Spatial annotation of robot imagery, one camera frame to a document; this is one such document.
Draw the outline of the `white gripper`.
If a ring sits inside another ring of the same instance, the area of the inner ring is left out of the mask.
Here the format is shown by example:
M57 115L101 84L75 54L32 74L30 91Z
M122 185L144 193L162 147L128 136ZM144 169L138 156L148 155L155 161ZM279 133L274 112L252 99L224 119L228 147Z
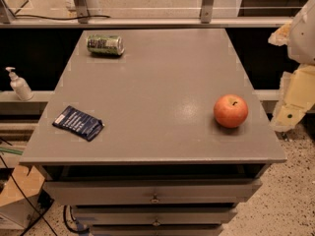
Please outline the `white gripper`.
M291 23L279 27L268 38L275 46L287 45L288 57L300 64L293 73L284 72L280 98L273 111L271 127L287 132L315 105L315 0L307 3Z

